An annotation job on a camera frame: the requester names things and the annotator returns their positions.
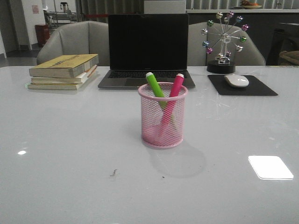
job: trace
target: bowl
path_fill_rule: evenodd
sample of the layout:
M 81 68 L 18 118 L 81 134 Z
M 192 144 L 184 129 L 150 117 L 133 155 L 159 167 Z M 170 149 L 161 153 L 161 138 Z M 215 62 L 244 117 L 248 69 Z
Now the bowl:
M 242 6 L 245 9 L 256 9 L 256 8 L 260 8 L 262 6 Z

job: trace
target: glossy table surface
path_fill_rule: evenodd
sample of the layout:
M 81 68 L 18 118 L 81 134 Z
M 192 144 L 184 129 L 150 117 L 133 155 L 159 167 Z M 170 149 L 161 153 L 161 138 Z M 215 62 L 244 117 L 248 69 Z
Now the glossy table surface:
M 30 67 L 0 68 L 1 224 L 299 223 L 299 68 L 236 67 L 278 93 L 219 95 L 205 67 L 185 102 L 184 141 L 141 141 L 137 91 L 28 90 Z M 263 180 L 249 156 L 278 156 Z

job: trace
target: green marker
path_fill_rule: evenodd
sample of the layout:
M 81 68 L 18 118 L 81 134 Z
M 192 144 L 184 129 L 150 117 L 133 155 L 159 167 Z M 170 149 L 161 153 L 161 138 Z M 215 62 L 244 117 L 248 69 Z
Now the green marker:
M 151 89 L 153 90 L 155 97 L 164 97 L 164 94 L 163 94 L 154 74 L 152 72 L 148 72 L 148 73 L 146 73 L 145 77 L 146 77 L 146 80 L 148 81 Z M 159 104 L 160 104 L 161 108 L 164 109 L 166 107 L 167 102 L 159 101 Z

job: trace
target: black base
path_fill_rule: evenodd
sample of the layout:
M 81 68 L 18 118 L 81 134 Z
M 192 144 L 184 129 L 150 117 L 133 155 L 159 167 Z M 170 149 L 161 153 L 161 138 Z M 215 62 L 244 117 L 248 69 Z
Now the black base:
M 209 61 L 207 63 L 207 71 L 212 73 L 229 74 L 235 72 L 235 63 L 230 64 L 218 64 L 217 60 Z

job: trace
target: laptop screen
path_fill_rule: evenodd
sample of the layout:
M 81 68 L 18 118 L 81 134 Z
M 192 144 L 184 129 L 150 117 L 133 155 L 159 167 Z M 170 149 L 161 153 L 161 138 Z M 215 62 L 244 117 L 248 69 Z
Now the laptop screen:
M 188 14 L 112 14 L 108 24 L 112 70 L 187 68 Z

